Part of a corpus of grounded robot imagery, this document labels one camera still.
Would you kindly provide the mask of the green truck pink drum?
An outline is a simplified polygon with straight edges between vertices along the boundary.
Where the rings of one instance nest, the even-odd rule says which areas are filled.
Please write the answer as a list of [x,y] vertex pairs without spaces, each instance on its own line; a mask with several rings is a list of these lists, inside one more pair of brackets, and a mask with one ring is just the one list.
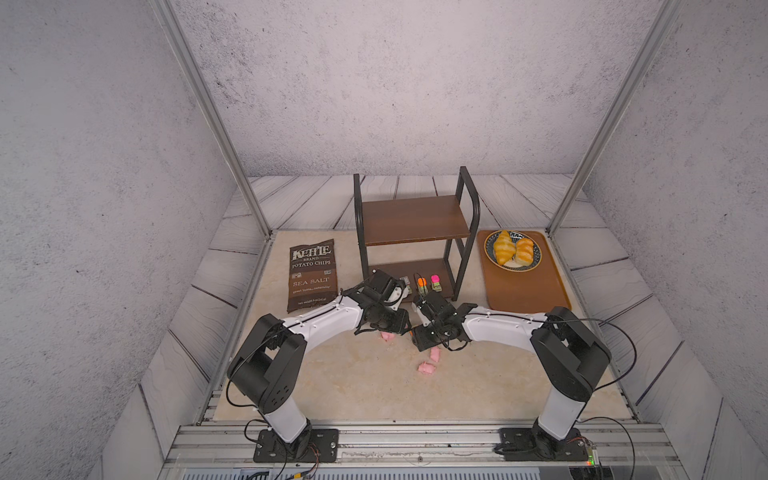
[[437,274],[433,274],[430,277],[431,289],[435,292],[441,292],[443,290],[441,279]]

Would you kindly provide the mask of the green truck orange drum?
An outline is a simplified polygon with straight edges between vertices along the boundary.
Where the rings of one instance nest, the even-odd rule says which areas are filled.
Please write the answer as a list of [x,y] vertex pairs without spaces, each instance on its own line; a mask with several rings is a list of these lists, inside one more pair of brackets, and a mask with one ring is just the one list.
[[424,277],[418,276],[417,277],[417,287],[419,295],[422,297],[426,297],[429,293],[429,287],[428,282]]

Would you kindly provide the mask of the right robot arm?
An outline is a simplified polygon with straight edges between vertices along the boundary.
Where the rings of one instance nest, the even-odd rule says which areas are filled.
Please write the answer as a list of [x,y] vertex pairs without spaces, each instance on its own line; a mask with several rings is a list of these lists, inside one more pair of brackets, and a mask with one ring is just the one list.
[[424,322],[412,329],[412,336],[421,351],[458,339],[464,344],[498,343],[537,356],[551,384],[532,427],[534,436],[543,440],[562,442],[573,432],[612,359],[609,348],[566,307],[537,314],[472,303],[455,307],[435,292],[418,297],[415,305]]

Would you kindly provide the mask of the Kettle potato chips bag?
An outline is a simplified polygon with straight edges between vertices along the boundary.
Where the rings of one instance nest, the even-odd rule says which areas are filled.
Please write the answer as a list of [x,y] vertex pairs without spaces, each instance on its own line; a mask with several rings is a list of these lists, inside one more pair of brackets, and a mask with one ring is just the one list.
[[335,241],[297,245],[289,251],[287,312],[315,308],[338,293]]

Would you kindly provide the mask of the two-tier wooden metal shelf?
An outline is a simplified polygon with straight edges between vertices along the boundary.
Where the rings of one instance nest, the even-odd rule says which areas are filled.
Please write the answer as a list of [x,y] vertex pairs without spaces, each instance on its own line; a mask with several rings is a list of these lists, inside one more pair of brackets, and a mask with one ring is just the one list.
[[[375,270],[396,278],[436,274],[440,294],[453,301],[459,298],[481,217],[480,197],[465,166],[459,169],[454,194],[411,199],[365,201],[360,175],[354,174],[353,206],[365,277]],[[370,247],[434,241],[445,243],[439,258],[369,264]]]

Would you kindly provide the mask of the blue patterned plate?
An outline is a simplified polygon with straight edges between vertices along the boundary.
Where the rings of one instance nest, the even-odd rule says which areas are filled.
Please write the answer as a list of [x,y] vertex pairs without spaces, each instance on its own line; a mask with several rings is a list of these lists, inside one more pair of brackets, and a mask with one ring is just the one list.
[[511,230],[491,232],[482,251],[492,265],[509,272],[532,271],[543,259],[542,249],[530,235]]

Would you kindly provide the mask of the left croissant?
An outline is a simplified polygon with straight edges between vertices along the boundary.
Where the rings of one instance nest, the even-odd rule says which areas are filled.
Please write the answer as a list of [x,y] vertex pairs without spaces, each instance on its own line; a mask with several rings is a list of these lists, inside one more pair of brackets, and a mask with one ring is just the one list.
[[496,240],[493,243],[493,252],[495,256],[495,262],[498,265],[505,265],[507,262],[514,258],[516,245],[508,231],[502,230],[499,232]]

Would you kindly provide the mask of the croissant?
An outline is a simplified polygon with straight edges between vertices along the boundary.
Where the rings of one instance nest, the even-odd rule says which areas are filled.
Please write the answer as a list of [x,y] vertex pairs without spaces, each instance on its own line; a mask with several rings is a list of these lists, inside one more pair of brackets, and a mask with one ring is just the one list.
[[528,267],[534,261],[535,243],[530,238],[520,238],[516,242],[515,262]]
[[495,256],[495,262],[498,265],[505,265],[507,262],[514,258],[516,245],[508,231],[502,230],[499,232],[496,240],[493,243],[493,252]]

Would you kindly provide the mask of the brown wooden tray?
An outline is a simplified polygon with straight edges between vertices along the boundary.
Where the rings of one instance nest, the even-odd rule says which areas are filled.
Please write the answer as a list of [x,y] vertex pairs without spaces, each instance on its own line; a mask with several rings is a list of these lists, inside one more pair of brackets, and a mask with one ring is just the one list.
[[494,261],[493,243],[498,233],[500,230],[482,230],[478,237],[487,305],[493,310],[526,314],[546,313],[554,307],[573,309],[546,237],[541,232],[522,231],[538,250],[531,269],[517,272]]

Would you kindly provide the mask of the right croissant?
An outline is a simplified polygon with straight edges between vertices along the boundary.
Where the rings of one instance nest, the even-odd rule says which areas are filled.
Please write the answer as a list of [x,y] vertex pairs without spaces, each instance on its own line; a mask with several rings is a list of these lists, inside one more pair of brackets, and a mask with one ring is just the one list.
[[520,238],[516,242],[515,262],[528,267],[534,261],[535,243],[530,238]]

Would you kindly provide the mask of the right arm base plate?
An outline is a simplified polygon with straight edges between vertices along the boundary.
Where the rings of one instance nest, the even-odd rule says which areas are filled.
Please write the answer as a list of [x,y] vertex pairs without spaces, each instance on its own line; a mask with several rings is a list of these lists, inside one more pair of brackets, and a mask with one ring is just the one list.
[[505,461],[520,462],[587,462],[592,460],[591,447],[580,431],[572,428],[566,437],[558,440],[538,426],[531,428],[503,428],[500,441],[493,452]]

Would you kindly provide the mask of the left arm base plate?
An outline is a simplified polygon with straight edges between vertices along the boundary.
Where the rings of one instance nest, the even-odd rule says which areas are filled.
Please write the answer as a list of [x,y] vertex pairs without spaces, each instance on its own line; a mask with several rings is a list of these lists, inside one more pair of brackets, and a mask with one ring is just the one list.
[[286,442],[273,430],[262,430],[255,443],[253,462],[334,463],[339,434],[338,429],[308,427],[293,442]]

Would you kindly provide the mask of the left aluminium frame post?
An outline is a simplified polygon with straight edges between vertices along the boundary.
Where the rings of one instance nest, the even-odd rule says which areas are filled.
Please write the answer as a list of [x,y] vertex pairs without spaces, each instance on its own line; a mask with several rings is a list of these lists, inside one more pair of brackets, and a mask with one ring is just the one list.
[[256,195],[253,192],[252,186],[248,181],[234,144],[226,130],[194,54],[184,35],[182,26],[174,12],[172,2],[168,0],[152,0],[150,1],[150,4],[159,18],[159,22],[165,31],[166,38],[174,56],[195,96],[197,104],[216,140],[219,150],[234,177],[236,185],[243,195],[246,206],[254,216],[261,233],[265,237],[270,237],[272,235],[272,229],[270,228]]

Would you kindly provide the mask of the aluminium frame post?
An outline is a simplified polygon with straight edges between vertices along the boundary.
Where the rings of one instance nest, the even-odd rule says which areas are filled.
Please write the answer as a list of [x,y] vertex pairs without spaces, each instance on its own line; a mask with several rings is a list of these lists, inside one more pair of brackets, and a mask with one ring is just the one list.
[[645,39],[630,64],[606,115],[572,177],[561,203],[546,228],[546,232],[551,239],[555,237],[556,232],[564,225],[564,221],[572,205],[575,203],[579,192],[585,186],[611,136],[629,107],[634,93],[652,66],[666,37],[669,35],[674,22],[679,16],[682,4],[683,1],[681,0],[665,0],[661,3],[660,9]]
[[226,130],[194,54],[184,35],[182,26],[174,12],[172,2],[168,0],[152,0],[150,1],[150,4],[159,18],[159,22],[165,31],[166,38],[174,56],[195,96],[197,104],[216,140],[219,150],[234,177],[236,185],[243,195],[246,206],[254,216],[261,233],[265,237],[270,237],[272,235],[272,229],[270,228],[256,195],[253,192],[252,186],[248,181],[234,144]]

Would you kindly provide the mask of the right aluminium frame post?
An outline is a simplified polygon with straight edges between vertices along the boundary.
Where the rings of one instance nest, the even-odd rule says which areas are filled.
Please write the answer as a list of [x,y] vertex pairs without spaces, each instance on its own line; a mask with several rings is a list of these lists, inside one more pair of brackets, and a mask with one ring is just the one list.
[[585,186],[611,136],[629,107],[634,93],[652,66],[666,37],[669,35],[674,22],[679,16],[682,4],[683,1],[681,0],[665,0],[661,3],[660,9],[645,39],[630,64],[606,115],[572,177],[561,203],[546,228],[546,232],[551,239],[555,237],[556,232],[564,225],[564,221],[572,205],[575,203],[579,192]]

